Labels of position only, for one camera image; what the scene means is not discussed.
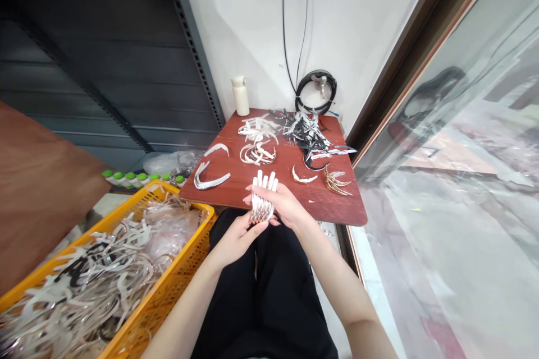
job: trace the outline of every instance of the wooden board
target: wooden board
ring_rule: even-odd
[[[0,103],[0,295],[32,272],[110,188],[102,162]]]
[[[230,157],[227,157],[224,150],[217,150],[200,161],[201,163],[210,161],[209,166],[200,175],[201,181],[211,181],[226,173],[230,173],[231,177],[215,188],[197,190],[193,184],[193,176],[191,176],[181,190],[181,197],[209,205],[246,208],[243,203],[243,198],[248,195],[245,187],[252,183],[258,170],[261,169],[266,175],[275,171],[279,181],[294,193],[315,220],[365,225],[367,214],[347,155],[334,155],[330,158],[317,159],[313,165],[321,167],[326,162],[330,162],[328,167],[330,172],[344,171],[346,174],[339,177],[339,181],[352,181],[350,185],[343,188],[352,196],[342,196],[331,192],[325,185],[324,171],[315,172],[305,167],[301,150],[295,145],[290,145],[282,136],[278,137],[279,144],[272,139],[264,146],[266,150],[271,151],[275,147],[277,151],[277,158],[272,164],[259,167],[254,164],[245,164],[240,160],[240,150],[246,145],[245,137],[237,134],[238,128],[244,124],[242,120],[262,116],[266,112],[263,109],[252,108],[251,114],[247,117],[240,117],[234,113],[212,143],[212,146],[216,143],[225,144],[230,151]],[[321,120],[328,128],[324,135],[333,144],[346,144],[337,118],[323,116]],[[293,166],[295,166],[295,172],[300,178],[311,178],[315,175],[318,175],[318,178],[309,184],[299,184],[292,177]]]

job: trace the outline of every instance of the yellow plastic crate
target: yellow plastic crate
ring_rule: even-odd
[[[4,312],[15,304],[27,289],[43,285],[45,277],[53,274],[55,267],[67,261],[65,259],[59,260],[57,257],[69,254],[75,246],[90,242],[93,239],[91,237],[93,232],[112,232],[122,219],[129,216],[131,212],[134,212],[133,220],[141,220],[147,203],[151,200],[165,200],[166,192],[178,194],[180,190],[159,180],[152,181],[145,188],[142,188],[120,207],[84,233],[73,244],[65,248],[56,257],[42,265],[16,287],[4,294],[0,298],[0,312]],[[156,334],[208,254],[209,231],[216,219],[215,212],[209,205],[192,203],[192,206],[207,212],[206,219],[157,281],[152,290],[150,290],[146,298],[141,301],[133,314],[131,314],[120,331],[109,342],[107,348],[99,356],[99,359],[139,358],[149,343],[149,333],[152,336]]]

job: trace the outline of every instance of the black cable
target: black cable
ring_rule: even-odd
[[[290,68],[288,67],[288,56],[286,54],[286,34],[285,34],[285,0],[282,0],[282,43],[285,47],[285,62],[286,62],[286,71],[288,72],[288,78],[290,79],[290,85],[295,91],[294,83],[292,83],[292,76],[290,75]]]
[[[302,48],[299,51],[298,68],[296,69],[296,86],[294,87],[294,83],[292,82],[292,76],[290,75],[290,67],[288,65],[288,54],[286,52],[285,0],[282,0],[282,43],[285,50],[286,72],[288,73],[288,79],[290,80],[290,85],[292,86],[292,89],[296,93],[296,101],[295,101],[296,111],[300,111],[303,108],[308,112],[316,113],[318,115],[324,115],[330,110],[331,104],[333,104],[334,102],[335,94],[337,93],[337,80],[335,80],[335,78],[331,75],[331,73],[325,70],[315,70],[307,74],[298,84],[299,66],[302,61],[303,45],[305,44],[305,32],[307,31],[307,16],[308,16],[308,10],[309,10],[308,7],[309,7],[309,0],[305,0],[305,23],[303,25]],[[317,78],[326,76],[327,77],[326,85],[328,85],[331,88],[331,96],[330,96],[329,101],[326,102],[324,105],[321,105],[319,107],[314,107],[314,108],[307,107],[301,99],[301,93],[303,91],[303,87],[305,87],[307,83],[311,82],[312,76],[315,76]]]
[[[298,88],[299,65],[302,62],[303,44],[305,43],[305,31],[307,31],[307,15],[308,15],[307,10],[308,10],[308,6],[309,6],[309,0],[305,0],[305,24],[303,25],[302,48],[299,51],[298,69],[296,70],[296,89]]]
[[[312,81],[311,76],[315,76],[318,79],[322,76],[327,77],[326,86],[329,86],[331,88],[331,96],[328,102],[326,102],[324,105],[320,105],[319,107],[307,107],[301,99],[301,94],[303,91],[303,88]],[[325,71],[325,70],[315,70],[311,73],[307,74],[302,80],[299,82],[298,89],[296,90],[296,111],[300,111],[302,108],[307,110],[308,112],[315,113],[318,115],[324,115],[326,114],[330,108],[331,104],[333,104],[333,100],[335,99],[335,95],[337,94],[337,80],[331,75],[331,73]]]

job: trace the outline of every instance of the red tabletop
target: red tabletop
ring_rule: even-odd
[[[267,111],[264,109],[251,108],[250,114],[246,117],[240,117],[236,113],[232,115],[212,143],[212,146],[216,143],[225,144],[229,149],[230,157],[227,157],[224,150],[216,150],[200,161],[200,163],[210,161],[209,166],[200,175],[201,181],[215,180],[226,173],[230,173],[231,177],[214,188],[197,190],[193,184],[194,176],[191,175],[181,189],[182,199],[209,205],[245,209],[247,206],[242,199],[249,193],[245,190],[245,187],[253,182],[253,177],[261,169],[264,175],[268,176],[272,171],[275,171],[275,176],[279,182],[285,184],[292,191],[315,220],[350,225],[367,224],[367,213],[354,177],[350,158],[347,155],[333,155],[328,158],[316,159],[313,165],[321,167],[326,162],[330,162],[328,166],[330,172],[344,171],[346,174],[339,177],[339,181],[351,181],[350,185],[342,189],[352,194],[352,196],[338,195],[331,192],[326,187],[324,171],[311,171],[305,167],[303,153],[299,147],[290,145],[280,135],[277,136],[279,144],[272,139],[264,145],[264,148],[270,152],[273,152],[273,147],[275,147],[277,156],[273,163],[258,166],[246,164],[240,160],[240,150],[246,145],[245,136],[237,134],[238,128],[244,125],[242,120],[262,116],[265,113]],[[324,135],[334,145],[346,144],[337,118],[321,116],[320,120],[328,128]],[[308,184],[295,182],[292,177],[292,166],[294,165],[294,171],[300,178],[312,178],[315,175],[318,175],[318,178]]]

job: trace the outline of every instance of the coiled black cable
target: coiled black cable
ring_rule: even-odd
[[[331,89],[331,96],[328,102],[326,102],[324,105],[320,105],[319,107],[307,107],[302,99],[302,91],[303,88],[312,81],[311,77],[314,76],[316,78],[320,78],[322,76],[327,77],[326,86],[329,86]],[[307,74],[298,84],[298,89],[296,90],[296,111],[302,111],[302,108],[305,109],[308,112],[315,113],[318,115],[325,115],[331,108],[331,104],[333,104],[333,101],[335,99],[335,95],[337,94],[337,80],[325,70],[314,70],[311,73]]]

